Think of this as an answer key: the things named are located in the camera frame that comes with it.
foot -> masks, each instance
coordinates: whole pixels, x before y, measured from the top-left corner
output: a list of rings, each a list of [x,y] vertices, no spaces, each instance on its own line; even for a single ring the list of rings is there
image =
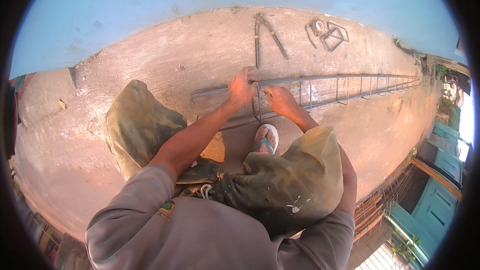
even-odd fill
[[[263,137],[266,137],[268,139],[268,141],[270,141],[270,143],[275,145],[275,141],[276,141],[275,136],[272,134],[272,132],[270,130],[268,130],[267,127],[262,127],[260,129],[260,131],[258,132],[257,138],[255,139],[255,141],[253,143],[257,144],[258,142],[260,142],[260,140]],[[272,152],[270,151],[270,149],[268,148],[268,146],[266,144],[261,144],[260,147],[256,148],[253,152],[254,153],[270,153],[270,154],[272,154]]]

gray shirt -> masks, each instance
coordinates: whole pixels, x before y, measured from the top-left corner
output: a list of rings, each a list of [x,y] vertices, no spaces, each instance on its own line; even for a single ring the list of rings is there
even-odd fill
[[[168,169],[137,171],[85,233],[97,269],[345,269],[355,221],[336,210],[298,240],[270,240],[256,219],[222,203],[172,199]]]

blue wall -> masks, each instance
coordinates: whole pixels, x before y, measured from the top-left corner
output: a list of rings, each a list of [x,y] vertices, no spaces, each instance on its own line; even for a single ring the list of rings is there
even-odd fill
[[[467,63],[442,0],[35,0],[19,31],[10,77],[73,66],[149,26],[214,8],[309,9],[374,27],[418,51]]]

hand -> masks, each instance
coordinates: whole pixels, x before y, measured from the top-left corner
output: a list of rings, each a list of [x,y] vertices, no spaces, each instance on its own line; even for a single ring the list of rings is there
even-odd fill
[[[268,86],[264,93],[272,111],[293,122],[297,115],[304,111],[286,87]]]
[[[240,73],[233,77],[228,85],[228,93],[230,94],[228,102],[241,109],[247,105],[255,95],[258,86],[258,77],[248,74],[249,71],[255,69],[253,66],[244,67]]]

drawstring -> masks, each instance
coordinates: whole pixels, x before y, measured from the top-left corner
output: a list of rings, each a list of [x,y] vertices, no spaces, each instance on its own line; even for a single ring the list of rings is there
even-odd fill
[[[210,185],[208,183],[202,185],[201,188],[200,188],[201,197],[203,199],[209,200],[210,198],[208,198],[208,191],[210,191],[211,189],[212,189],[212,185]]]

